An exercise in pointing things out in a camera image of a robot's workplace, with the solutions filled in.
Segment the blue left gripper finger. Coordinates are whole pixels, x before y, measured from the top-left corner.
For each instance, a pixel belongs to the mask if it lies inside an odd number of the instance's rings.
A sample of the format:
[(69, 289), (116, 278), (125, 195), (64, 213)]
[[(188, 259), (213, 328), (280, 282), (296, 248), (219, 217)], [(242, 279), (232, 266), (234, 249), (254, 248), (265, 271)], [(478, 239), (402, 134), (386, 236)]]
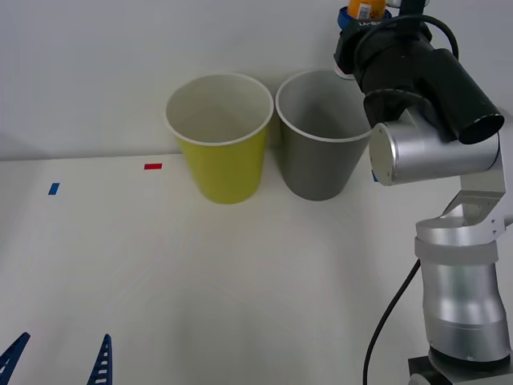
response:
[(22, 333), (0, 356), (0, 385), (7, 385), (25, 349), (30, 334)]
[(87, 385), (112, 385), (111, 336), (105, 334)]

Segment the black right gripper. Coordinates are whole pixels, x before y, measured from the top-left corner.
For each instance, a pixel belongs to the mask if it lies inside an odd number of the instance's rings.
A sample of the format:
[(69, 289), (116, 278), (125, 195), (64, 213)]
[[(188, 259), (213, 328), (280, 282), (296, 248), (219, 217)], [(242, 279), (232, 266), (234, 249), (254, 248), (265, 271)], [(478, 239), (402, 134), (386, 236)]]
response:
[(335, 53), (338, 67), (355, 76), (424, 76), (431, 72), (431, 32), (420, 14), (380, 21), (354, 21), (339, 10), (341, 32)]

